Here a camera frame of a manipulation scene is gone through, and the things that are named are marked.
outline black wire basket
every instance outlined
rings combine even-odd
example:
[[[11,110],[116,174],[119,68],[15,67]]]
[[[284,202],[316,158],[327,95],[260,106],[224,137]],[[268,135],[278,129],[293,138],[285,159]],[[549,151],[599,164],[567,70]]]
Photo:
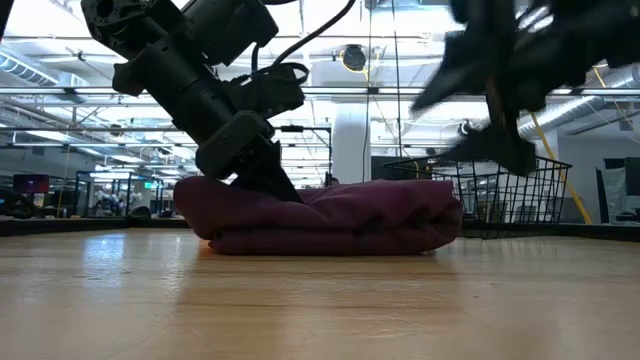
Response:
[[[540,233],[533,225],[557,225],[571,165],[538,157],[536,170],[524,177],[492,162],[447,161],[437,155],[383,167],[395,180],[452,181],[464,208],[462,235],[496,239],[534,236]]]

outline white pillar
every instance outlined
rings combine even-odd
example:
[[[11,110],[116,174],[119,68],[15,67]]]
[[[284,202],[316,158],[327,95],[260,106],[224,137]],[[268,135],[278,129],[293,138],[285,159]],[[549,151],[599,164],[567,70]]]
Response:
[[[333,176],[341,184],[371,180],[367,104],[339,104],[333,123]]]

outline folded towel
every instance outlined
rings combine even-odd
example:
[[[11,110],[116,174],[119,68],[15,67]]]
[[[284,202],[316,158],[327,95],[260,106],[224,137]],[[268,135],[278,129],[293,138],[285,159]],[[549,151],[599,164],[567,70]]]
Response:
[[[304,203],[205,177],[174,201],[196,235],[227,255],[416,255],[452,242],[462,206],[451,182],[383,181],[300,190]]]

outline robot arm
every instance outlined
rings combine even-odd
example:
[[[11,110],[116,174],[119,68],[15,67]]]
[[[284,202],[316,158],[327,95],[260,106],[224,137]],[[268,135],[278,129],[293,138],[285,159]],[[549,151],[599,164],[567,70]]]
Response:
[[[4,35],[4,28],[9,21],[9,14],[11,13],[11,7],[13,6],[13,0],[5,0],[0,3],[0,41]]]
[[[535,152],[520,139],[521,110],[538,111],[546,95],[579,86],[606,60],[620,67],[640,60],[638,0],[534,0],[516,18],[514,0],[451,0],[466,30],[450,34],[442,65],[413,110],[423,111],[454,93],[483,94],[491,124],[449,152],[453,160],[494,160],[517,175],[533,170]],[[532,32],[522,20],[546,7],[550,25]]]
[[[206,176],[236,173],[232,186],[300,202],[267,119],[303,105],[309,70],[283,60],[311,38],[250,76],[225,82],[212,70],[252,43],[265,46],[278,27],[264,4],[291,1],[192,0],[180,10],[171,0],[82,0],[82,9],[92,37],[128,60],[116,65],[113,88],[132,96],[146,89],[198,144],[196,165]]]

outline wooden table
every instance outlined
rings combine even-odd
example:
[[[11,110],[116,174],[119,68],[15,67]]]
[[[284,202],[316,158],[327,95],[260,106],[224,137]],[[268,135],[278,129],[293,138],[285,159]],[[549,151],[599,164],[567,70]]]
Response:
[[[640,245],[212,254],[188,230],[0,239],[0,359],[640,358]]]

